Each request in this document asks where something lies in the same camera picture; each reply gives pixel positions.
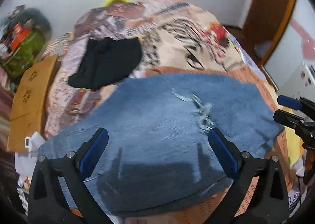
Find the metal screw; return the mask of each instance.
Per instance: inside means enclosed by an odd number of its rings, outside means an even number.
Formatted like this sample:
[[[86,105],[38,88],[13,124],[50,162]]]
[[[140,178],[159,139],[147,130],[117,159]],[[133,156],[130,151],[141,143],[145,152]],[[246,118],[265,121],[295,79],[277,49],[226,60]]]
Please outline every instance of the metal screw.
[[[277,156],[272,156],[271,159],[274,161],[274,162],[278,162],[279,161],[279,158]]]
[[[244,152],[242,152],[242,157],[244,157],[244,158],[250,158],[250,153],[249,152],[247,152],[247,151],[244,151]]]
[[[40,156],[40,157],[38,158],[38,160],[39,160],[40,162],[44,161],[44,160],[45,160],[45,156]]]
[[[73,151],[69,151],[68,153],[67,153],[67,157],[68,158],[72,158],[72,157],[74,157],[74,152]]]

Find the black garment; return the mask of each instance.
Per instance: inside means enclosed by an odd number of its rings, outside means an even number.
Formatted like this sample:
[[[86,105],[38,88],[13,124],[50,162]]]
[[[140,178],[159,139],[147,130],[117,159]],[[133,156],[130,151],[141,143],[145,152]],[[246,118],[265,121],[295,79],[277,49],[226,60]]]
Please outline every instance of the black garment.
[[[78,71],[68,78],[75,88],[97,90],[130,75],[142,58],[138,38],[115,41],[89,39]]]

